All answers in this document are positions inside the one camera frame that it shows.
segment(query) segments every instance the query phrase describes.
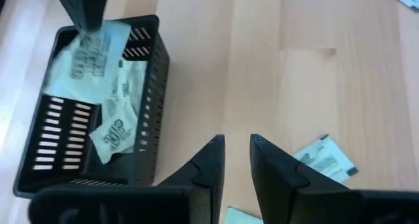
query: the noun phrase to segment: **black plastic basket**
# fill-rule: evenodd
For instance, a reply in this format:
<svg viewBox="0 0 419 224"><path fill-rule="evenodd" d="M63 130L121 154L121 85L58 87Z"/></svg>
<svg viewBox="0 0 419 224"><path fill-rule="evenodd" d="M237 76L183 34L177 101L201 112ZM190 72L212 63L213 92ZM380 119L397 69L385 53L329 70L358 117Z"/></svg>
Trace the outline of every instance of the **black plastic basket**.
<svg viewBox="0 0 419 224"><path fill-rule="evenodd" d="M68 183L144 187L154 181L170 58L157 16L119 21L132 27L123 57L148 61L134 152L113 155L102 164L88 136L101 125L100 106L40 93L14 182L16 196L31 198L45 187ZM73 26L58 30L48 68L77 34Z"/></svg>

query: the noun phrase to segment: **basket slot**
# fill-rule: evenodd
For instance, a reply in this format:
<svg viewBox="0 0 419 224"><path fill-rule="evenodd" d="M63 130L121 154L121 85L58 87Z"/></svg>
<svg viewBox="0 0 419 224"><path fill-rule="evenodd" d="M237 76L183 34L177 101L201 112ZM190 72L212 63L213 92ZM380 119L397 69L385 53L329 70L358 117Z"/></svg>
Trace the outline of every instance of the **basket slot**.
<svg viewBox="0 0 419 224"><path fill-rule="evenodd" d="M56 103L64 103L63 99L57 98L57 97L51 97L51 101L56 102Z"/></svg>
<svg viewBox="0 0 419 224"><path fill-rule="evenodd" d="M39 146L57 147L58 143L53 141L40 141Z"/></svg>
<svg viewBox="0 0 419 224"><path fill-rule="evenodd" d="M71 123L71 127L77 129L87 129L87 125L80 124L80 123Z"/></svg>
<svg viewBox="0 0 419 224"><path fill-rule="evenodd" d="M141 49L143 49L143 51L144 51L147 55L150 55L150 52L149 52L149 50L148 50L147 48L145 48L145 47L141 47Z"/></svg>
<svg viewBox="0 0 419 224"><path fill-rule="evenodd" d="M127 55L127 53L128 53L128 54L130 54L131 57L134 57L134 54L127 48L125 49L124 53L125 53L125 55Z"/></svg>
<svg viewBox="0 0 419 224"><path fill-rule="evenodd" d="M64 162L81 162L79 158L64 158Z"/></svg>
<svg viewBox="0 0 419 224"><path fill-rule="evenodd" d="M60 117L61 113L57 113L57 112L53 112L53 111L47 111L46 115L48 115L50 117Z"/></svg>
<svg viewBox="0 0 419 224"><path fill-rule="evenodd" d="M79 165L63 165L64 170L75 170L75 169L79 169L79 168L80 168Z"/></svg>
<svg viewBox="0 0 419 224"><path fill-rule="evenodd" d="M102 186L102 187L123 187L126 185L123 183L100 181L100 180L95 180L95 179L75 179L73 181L70 181L70 183L75 184L75 185L91 185L91 186Z"/></svg>
<svg viewBox="0 0 419 224"><path fill-rule="evenodd" d="M130 33L130 41L151 39L149 32L144 28L132 28Z"/></svg>
<svg viewBox="0 0 419 224"><path fill-rule="evenodd" d="M76 143L68 143L67 148L68 149L83 149L84 145L79 145Z"/></svg>
<svg viewBox="0 0 419 224"><path fill-rule="evenodd" d="M84 116L84 117L89 117L90 116L89 112L85 112L85 111L81 111L81 110L77 110L77 109L74 110L74 114Z"/></svg>
<svg viewBox="0 0 419 224"><path fill-rule="evenodd" d="M134 48L131 48L130 50L131 50L131 53L136 56L140 56L140 55L145 56L144 53L142 53L141 51L137 52Z"/></svg>
<svg viewBox="0 0 419 224"><path fill-rule="evenodd" d="M84 142L84 138L79 138L79 137L75 137L75 136L68 137L68 140L71 141L71 142Z"/></svg>
<svg viewBox="0 0 419 224"><path fill-rule="evenodd" d="M55 126L44 126L43 130L50 131L50 132L61 132L61 128Z"/></svg>
<svg viewBox="0 0 419 224"><path fill-rule="evenodd" d="M66 151L65 155L74 155L74 156L81 156L83 153L81 151Z"/></svg>
<svg viewBox="0 0 419 224"><path fill-rule="evenodd" d="M54 157L36 157L35 162L54 162Z"/></svg>
<svg viewBox="0 0 419 224"><path fill-rule="evenodd" d="M85 109L87 111L92 109L89 105L84 105L84 104L81 104L81 103L76 103L76 107L81 108L81 109Z"/></svg>
<svg viewBox="0 0 419 224"><path fill-rule="evenodd" d="M80 122L88 123L89 122L88 119L84 119L82 117L76 117L76 116L73 117L73 120L77 121L77 123L80 123Z"/></svg>
<svg viewBox="0 0 419 224"><path fill-rule="evenodd" d="M52 139L52 140L59 140L60 139L60 135L47 134L47 133L42 133L41 137L44 138L44 139Z"/></svg>
<svg viewBox="0 0 419 224"><path fill-rule="evenodd" d="M55 150L55 149L38 149L37 153L38 154L43 154L43 155L55 155L57 153L57 150Z"/></svg>
<svg viewBox="0 0 419 224"><path fill-rule="evenodd" d="M70 130L70 134L78 135L78 136L85 136L86 132L79 131L79 130Z"/></svg>
<svg viewBox="0 0 419 224"><path fill-rule="evenodd" d="M58 125L60 122L56 119L45 119L45 123Z"/></svg>
<svg viewBox="0 0 419 224"><path fill-rule="evenodd" d="M63 109L63 107L62 107L62 106L60 106L60 105L56 105L56 104L52 104L52 103L50 103L49 108L50 108L50 109L59 110L59 111L60 111L61 109Z"/></svg>
<svg viewBox="0 0 419 224"><path fill-rule="evenodd" d="M33 167L34 170L51 170L52 165L35 165Z"/></svg>

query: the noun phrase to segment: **wooden table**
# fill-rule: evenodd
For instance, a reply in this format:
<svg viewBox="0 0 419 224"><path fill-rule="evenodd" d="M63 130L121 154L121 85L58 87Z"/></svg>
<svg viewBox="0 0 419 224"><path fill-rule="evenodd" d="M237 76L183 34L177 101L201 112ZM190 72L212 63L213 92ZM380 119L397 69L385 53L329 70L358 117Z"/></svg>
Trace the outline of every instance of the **wooden table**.
<svg viewBox="0 0 419 224"><path fill-rule="evenodd" d="M418 190L419 17L396 0L108 0L106 19L157 14L172 62L156 182L226 136L226 206L259 215L249 135L289 153L330 134L360 173L346 185ZM58 0L0 17L0 215L25 223L12 183L54 36Z"/></svg>

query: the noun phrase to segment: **printed logo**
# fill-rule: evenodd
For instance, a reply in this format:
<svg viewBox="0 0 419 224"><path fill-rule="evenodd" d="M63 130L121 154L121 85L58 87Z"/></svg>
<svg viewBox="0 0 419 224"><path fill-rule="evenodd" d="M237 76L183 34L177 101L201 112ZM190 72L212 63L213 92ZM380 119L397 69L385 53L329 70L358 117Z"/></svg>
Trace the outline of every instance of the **printed logo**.
<svg viewBox="0 0 419 224"><path fill-rule="evenodd" d="M128 83L123 83L122 84L122 94L124 97L129 96L130 93L130 85Z"/></svg>
<svg viewBox="0 0 419 224"><path fill-rule="evenodd" d="M126 130L124 128L124 122L120 119L115 120L113 125L110 127L108 133L103 138L106 144L111 144L111 150L114 151L119 145L128 138L132 133L132 129Z"/></svg>
<svg viewBox="0 0 419 224"><path fill-rule="evenodd" d="M117 97L118 94L118 78L116 78L111 84L111 96Z"/></svg>
<svg viewBox="0 0 419 224"><path fill-rule="evenodd" d="M73 56L70 77L72 79L82 79L85 73L91 73L95 77L103 77L110 42L110 36L106 34L103 39L98 35L82 35L80 46Z"/></svg>
<svg viewBox="0 0 419 224"><path fill-rule="evenodd" d="M310 158L310 155L308 153L304 154L304 156L300 159L300 162L302 162L305 165L309 165L312 162L314 162L314 159Z"/></svg>
<svg viewBox="0 0 419 224"><path fill-rule="evenodd" d="M329 169L338 165L339 165L339 162L336 160L336 158L332 155L329 155L325 157L323 160L321 160L320 162L318 162L317 164L315 164L313 169L318 172L322 172L326 169Z"/></svg>

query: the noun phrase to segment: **light wood tabletop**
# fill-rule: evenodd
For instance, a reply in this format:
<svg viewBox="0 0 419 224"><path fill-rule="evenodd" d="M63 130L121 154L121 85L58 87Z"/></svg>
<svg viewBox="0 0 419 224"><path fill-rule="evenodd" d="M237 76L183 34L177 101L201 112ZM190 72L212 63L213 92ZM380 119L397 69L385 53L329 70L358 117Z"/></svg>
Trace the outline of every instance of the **light wood tabletop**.
<svg viewBox="0 0 419 224"><path fill-rule="evenodd" d="M419 190L419 14L397 0L108 0L105 18L157 14L171 56L156 182L226 136L221 221L260 216L249 136L288 153L330 134L359 173L345 185ZM12 184L54 36L58 0L0 15L0 216L27 223Z"/></svg>

